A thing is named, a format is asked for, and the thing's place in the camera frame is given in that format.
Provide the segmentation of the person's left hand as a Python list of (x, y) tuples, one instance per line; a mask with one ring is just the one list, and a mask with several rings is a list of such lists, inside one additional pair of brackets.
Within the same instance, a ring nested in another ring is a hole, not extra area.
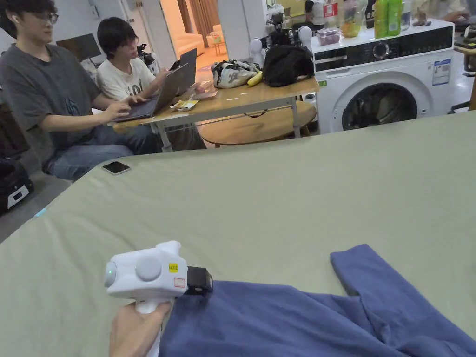
[(135, 303), (120, 308), (111, 325), (109, 356), (146, 357), (170, 308), (169, 302), (148, 314), (138, 312)]

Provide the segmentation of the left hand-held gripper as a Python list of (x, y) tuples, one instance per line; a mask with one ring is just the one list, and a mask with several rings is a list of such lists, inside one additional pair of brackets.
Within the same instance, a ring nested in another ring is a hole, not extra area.
[(150, 315), (158, 306), (183, 296), (207, 296), (213, 278), (204, 267), (189, 266), (178, 241), (113, 256), (106, 264), (105, 287), (115, 298), (134, 300), (138, 314)]

